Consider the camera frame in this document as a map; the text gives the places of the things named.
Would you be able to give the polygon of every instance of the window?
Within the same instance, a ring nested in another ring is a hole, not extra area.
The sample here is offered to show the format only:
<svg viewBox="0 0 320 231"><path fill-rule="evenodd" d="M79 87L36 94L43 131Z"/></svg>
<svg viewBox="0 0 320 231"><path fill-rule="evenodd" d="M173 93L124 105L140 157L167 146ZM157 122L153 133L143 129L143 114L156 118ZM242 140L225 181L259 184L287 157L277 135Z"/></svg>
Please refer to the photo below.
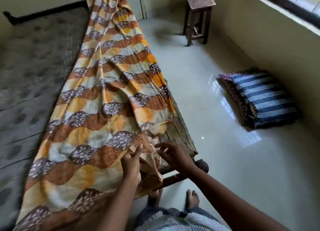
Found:
<svg viewBox="0 0 320 231"><path fill-rule="evenodd" d="M270 0L320 28L320 0Z"/></svg>

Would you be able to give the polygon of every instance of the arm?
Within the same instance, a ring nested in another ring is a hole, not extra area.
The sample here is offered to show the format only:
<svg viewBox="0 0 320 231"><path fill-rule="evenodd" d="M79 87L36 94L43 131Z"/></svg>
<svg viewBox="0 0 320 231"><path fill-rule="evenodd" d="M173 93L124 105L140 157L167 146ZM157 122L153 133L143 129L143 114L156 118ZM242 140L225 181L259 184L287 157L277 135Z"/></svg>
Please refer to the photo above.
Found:
<svg viewBox="0 0 320 231"><path fill-rule="evenodd" d="M142 147L139 146L131 157L129 153L121 159L123 179L116 190L96 231L123 231L131 211L132 201L141 181L139 158Z"/></svg>
<svg viewBox="0 0 320 231"><path fill-rule="evenodd" d="M165 142L155 147L160 148L164 160L198 186L232 230L288 230L199 169L183 146Z"/></svg>

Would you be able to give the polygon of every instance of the window frame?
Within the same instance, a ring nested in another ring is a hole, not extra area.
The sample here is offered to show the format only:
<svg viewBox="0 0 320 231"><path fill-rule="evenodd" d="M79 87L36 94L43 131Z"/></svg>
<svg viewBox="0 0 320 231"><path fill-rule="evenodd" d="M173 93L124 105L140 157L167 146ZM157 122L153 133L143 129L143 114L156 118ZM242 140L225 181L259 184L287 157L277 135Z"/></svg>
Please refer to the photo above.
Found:
<svg viewBox="0 0 320 231"><path fill-rule="evenodd" d="M289 0L269 0L320 29L320 17Z"/></svg>

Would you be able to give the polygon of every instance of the person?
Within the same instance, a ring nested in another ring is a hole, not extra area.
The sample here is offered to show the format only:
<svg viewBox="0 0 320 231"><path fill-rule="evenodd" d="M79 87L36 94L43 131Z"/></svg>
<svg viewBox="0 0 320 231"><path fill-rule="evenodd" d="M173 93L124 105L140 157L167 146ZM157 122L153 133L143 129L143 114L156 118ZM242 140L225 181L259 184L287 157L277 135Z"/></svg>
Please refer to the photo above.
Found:
<svg viewBox="0 0 320 231"><path fill-rule="evenodd" d="M259 211L227 189L213 177L199 169L185 148L179 144L163 142L155 145L159 155L178 172L193 181L233 231L237 230L288 230L282 224ZM132 201L141 182L140 145L133 156L121 159L123 180L115 192L97 231L123 231L131 211ZM187 191L186 211L159 207L161 190L149 195L148 206L137 217L135 230L229 230L213 216L199 207L199 196Z"/></svg>

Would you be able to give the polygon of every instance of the window sill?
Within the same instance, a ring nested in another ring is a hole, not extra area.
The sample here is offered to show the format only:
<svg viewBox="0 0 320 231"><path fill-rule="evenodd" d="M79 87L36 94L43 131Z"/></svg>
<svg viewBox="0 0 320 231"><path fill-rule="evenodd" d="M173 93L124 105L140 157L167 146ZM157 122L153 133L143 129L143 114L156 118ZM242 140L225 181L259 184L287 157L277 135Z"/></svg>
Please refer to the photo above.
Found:
<svg viewBox="0 0 320 231"><path fill-rule="evenodd" d="M269 1L269 0L259 0L262 3L266 4L267 6L279 11L281 14L285 15L286 17L292 19L294 22L298 23L299 25L305 27L306 29L312 31L314 34L320 36L320 29L314 26L313 24L301 19L297 15L294 15L293 13L287 11L286 9L276 5L275 3Z"/></svg>

